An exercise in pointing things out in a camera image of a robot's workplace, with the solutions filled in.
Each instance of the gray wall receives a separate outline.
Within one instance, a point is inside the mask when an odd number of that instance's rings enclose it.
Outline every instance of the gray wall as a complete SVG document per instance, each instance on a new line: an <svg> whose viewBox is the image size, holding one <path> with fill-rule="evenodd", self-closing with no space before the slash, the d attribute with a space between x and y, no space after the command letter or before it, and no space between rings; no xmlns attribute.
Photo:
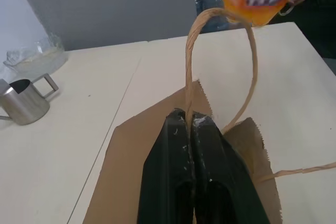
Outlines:
<svg viewBox="0 0 336 224"><path fill-rule="evenodd" d="M66 50L187 35L194 0L28 0Z"/></svg>

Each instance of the twisted paper handle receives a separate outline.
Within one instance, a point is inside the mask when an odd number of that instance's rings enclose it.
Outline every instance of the twisted paper handle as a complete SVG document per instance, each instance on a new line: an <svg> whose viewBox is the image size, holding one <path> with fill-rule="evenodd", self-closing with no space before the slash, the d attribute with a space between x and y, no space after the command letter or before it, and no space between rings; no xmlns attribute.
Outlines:
<svg viewBox="0 0 336 224"><path fill-rule="evenodd" d="M192 52L195 44L195 40L197 39L198 35L200 34L203 26L206 22L215 16L226 16L230 19L234 19L238 22L241 22L244 28L247 31L247 36L250 41L251 50L252 50L252 62L253 62L253 77L250 90L247 94L246 100L243 106L240 108L236 116L231 120L231 122L224 127L223 131L226 132L231 129L243 112L246 110L248 103L250 102L254 88L257 84L257 77L258 77L258 58L257 58L257 47L256 41L254 39L254 34L249 22L245 19L240 17L237 14L231 13L228 10L222 8L211 8L208 10L203 11L199 16L196 18L193 26L190 29L187 43L185 46L185 102L186 102L186 124L188 128L188 132L190 134L191 131L191 124L192 124L192 117L193 117L193 76L192 76Z"/></svg>

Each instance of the brown paper bag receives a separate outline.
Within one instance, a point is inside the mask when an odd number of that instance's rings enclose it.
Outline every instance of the brown paper bag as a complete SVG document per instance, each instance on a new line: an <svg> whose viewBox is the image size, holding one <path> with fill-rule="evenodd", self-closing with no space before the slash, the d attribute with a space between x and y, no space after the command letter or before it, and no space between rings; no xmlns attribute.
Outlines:
<svg viewBox="0 0 336 224"><path fill-rule="evenodd" d="M193 91L194 110L211 115L198 82ZM143 163L166 116L174 108L185 110L184 96L184 89L179 90L115 128L84 224L137 222Z"/></svg>
<svg viewBox="0 0 336 224"><path fill-rule="evenodd" d="M270 223L281 224L281 205L275 179L256 182L258 178L273 173L257 125L252 118L247 118L226 132L224 138L245 161Z"/></svg>
<svg viewBox="0 0 336 224"><path fill-rule="evenodd" d="M193 82L193 91L194 110L211 115L212 111L207 98L198 82ZM159 135L165 117L174 108L185 109L184 89L115 129L84 224L135 224L137 222L143 164ZM263 152L262 141L257 137L258 134L252 124L252 120L247 119L225 136L233 146L237 145L239 150L244 150L240 144L248 142L244 138L255 140L258 145L255 150L259 151L256 154L259 154L260 158L256 161L255 159L248 161L248 165L253 163L254 174L262 174L264 167L270 169L270 166L267 154ZM242 133L241 127L244 127L245 133ZM274 220L271 223L281 223L280 202L274 180L257 185L256 188L269 219Z"/></svg>

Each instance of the clear glass dish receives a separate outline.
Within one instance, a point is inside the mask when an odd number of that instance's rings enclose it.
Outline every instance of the clear glass dish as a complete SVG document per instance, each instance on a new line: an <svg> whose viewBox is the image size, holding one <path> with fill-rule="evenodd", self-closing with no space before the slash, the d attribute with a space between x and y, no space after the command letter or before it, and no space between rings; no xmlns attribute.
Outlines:
<svg viewBox="0 0 336 224"><path fill-rule="evenodd" d="M13 69L20 78L34 80L52 74L68 60L60 39L50 35L30 47L10 50L4 65Z"/></svg>

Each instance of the tabletop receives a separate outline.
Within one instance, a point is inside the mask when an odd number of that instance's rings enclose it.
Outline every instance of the tabletop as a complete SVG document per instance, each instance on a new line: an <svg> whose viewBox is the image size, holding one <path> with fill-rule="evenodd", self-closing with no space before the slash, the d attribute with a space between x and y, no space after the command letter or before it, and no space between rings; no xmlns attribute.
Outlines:
<svg viewBox="0 0 336 224"><path fill-rule="evenodd" d="M241 119L251 116L258 124L272 170L336 161L336 76L295 24L254 33L259 79ZM82 223L114 128L184 87L185 42L71 52L52 75L61 92L47 115L25 127L0 124L2 222ZM200 35L193 74L218 127L225 126L251 82L246 32ZM283 222L332 223L335 179L336 170L278 178Z"/></svg>
<svg viewBox="0 0 336 224"><path fill-rule="evenodd" d="M251 116L264 137L271 168L308 168L336 161L336 76L294 23L254 28L259 76L241 120ZM89 206L113 129L185 85L186 37L149 42L151 52L130 82L70 223ZM200 35L193 53L199 79L223 128L237 113L252 78L245 30ZM332 223L336 169L277 178L284 223Z"/></svg>

